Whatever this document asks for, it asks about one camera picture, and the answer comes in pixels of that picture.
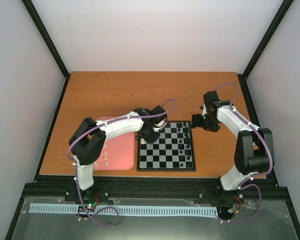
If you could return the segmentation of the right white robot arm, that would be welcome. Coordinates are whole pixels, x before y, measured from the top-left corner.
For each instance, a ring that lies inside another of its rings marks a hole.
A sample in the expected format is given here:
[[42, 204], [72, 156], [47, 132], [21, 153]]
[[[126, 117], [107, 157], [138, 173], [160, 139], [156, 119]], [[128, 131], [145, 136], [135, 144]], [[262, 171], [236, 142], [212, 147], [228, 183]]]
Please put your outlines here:
[[255, 176], [267, 175], [274, 166], [272, 131], [246, 119], [229, 100], [222, 101], [218, 93], [208, 91], [200, 105], [202, 113], [194, 114], [191, 127], [218, 132], [224, 124], [236, 137], [234, 166], [222, 177], [224, 191], [234, 191]]

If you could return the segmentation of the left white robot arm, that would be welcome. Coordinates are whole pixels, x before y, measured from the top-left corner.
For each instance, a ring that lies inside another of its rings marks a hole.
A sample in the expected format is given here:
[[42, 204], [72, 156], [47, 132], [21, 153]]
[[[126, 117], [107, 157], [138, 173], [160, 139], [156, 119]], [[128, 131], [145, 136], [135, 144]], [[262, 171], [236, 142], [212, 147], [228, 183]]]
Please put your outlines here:
[[94, 162], [100, 157], [104, 144], [127, 133], [138, 133], [138, 138], [153, 144], [165, 126], [167, 112], [158, 105], [152, 110], [136, 108], [119, 117], [108, 120], [85, 118], [69, 140], [66, 156], [75, 167], [76, 195], [82, 201], [93, 198]]

